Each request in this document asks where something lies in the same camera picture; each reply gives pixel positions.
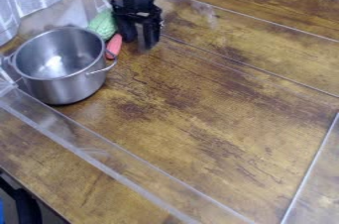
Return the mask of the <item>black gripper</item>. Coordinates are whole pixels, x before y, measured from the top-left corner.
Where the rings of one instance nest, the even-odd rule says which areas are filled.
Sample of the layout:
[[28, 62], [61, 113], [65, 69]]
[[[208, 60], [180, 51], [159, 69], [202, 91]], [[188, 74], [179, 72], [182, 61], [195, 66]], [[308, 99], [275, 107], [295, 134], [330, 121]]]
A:
[[114, 17], [116, 18], [118, 31], [123, 40], [131, 43], [138, 38], [135, 23], [143, 23], [144, 47], [150, 50], [159, 42], [162, 9], [155, 5], [155, 0], [112, 0]]

